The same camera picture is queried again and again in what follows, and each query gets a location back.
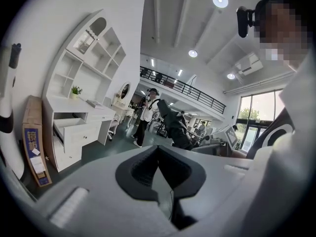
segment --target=tree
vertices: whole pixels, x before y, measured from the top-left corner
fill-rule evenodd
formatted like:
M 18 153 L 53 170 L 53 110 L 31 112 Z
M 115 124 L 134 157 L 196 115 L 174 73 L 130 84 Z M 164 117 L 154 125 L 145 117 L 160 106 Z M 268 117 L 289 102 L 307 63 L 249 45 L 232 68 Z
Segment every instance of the tree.
M 258 115 L 259 115 L 259 111 L 251 109 L 251 112 L 250 112 L 251 119 L 259 119 Z M 249 108 L 245 108 L 242 111 L 240 111 L 239 116 L 238 116 L 239 119 L 248 119 L 248 117 L 249 117 Z

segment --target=black metal railing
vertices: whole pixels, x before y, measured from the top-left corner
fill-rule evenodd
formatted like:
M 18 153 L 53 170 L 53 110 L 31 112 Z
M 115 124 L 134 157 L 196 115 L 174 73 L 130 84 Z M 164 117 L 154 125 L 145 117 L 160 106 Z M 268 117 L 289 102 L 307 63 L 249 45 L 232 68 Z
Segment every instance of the black metal railing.
M 181 92 L 184 95 L 192 97 L 193 99 L 205 104 L 206 106 L 218 111 L 221 114 L 224 113 L 226 105 L 217 101 L 215 98 L 205 94 L 204 92 L 182 81 L 177 80 L 176 78 L 172 78 L 170 76 L 167 76 L 165 74 L 159 73 L 157 71 L 145 67 L 140 67 L 140 77 L 149 79 L 156 83 L 172 88 L 178 92 Z

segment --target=white cabinet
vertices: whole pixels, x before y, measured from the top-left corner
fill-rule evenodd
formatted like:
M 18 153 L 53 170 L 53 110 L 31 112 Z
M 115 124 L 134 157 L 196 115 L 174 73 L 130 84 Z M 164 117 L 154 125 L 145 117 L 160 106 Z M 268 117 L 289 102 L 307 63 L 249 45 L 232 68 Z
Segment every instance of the white cabinet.
M 58 171 L 81 159 L 82 146 L 96 140 L 105 144 L 115 112 L 96 110 L 85 101 L 105 103 L 112 79 L 126 57 L 104 10 L 78 23 L 56 54 L 43 90 L 44 150 Z M 84 100 L 69 99 L 73 86 L 82 89 Z M 72 113 L 79 113 L 77 117 L 82 119 L 56 115 Z
M 99 136 L 101 122 L 86 123 L 81 118 L 55 119 L 54 127 L 63 140 L 64 151 L 85 146 L 96 141 Z

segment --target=air conditioner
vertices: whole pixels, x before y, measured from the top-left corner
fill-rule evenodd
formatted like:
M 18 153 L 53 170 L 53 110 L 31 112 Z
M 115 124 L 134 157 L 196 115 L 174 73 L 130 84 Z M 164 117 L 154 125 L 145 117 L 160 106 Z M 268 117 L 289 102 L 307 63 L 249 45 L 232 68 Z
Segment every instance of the air conditioner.
M 238 73 L 244 76 L 263 68 L 262 62 L 254 53 L 251 53 L 242 58 L 239 62 L 235 64 L 235 66 L 239 69 Z

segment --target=recessed light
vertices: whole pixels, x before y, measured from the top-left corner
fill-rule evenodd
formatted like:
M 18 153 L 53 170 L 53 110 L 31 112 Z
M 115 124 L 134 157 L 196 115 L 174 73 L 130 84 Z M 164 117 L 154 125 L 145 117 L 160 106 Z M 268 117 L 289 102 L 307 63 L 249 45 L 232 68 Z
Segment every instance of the recessed light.
M 196 52 L 195 50 L 190 50 L 190 51 L 189 51 L 189 55 L 190 55 L 191 57 L 195 58 L 195 57 L 197 57 L 198 52 Z
M 234 74 L 228 74 L 228 75 L 227 75 L 227 78 L 230 79 L 230 80 L 235 79 L 235 77 L 236 77 L 236 76 L 235 76 Z
M 228 0 L 213 0 L 213 3 L 220 8 L 225 8 L 228 5 Z

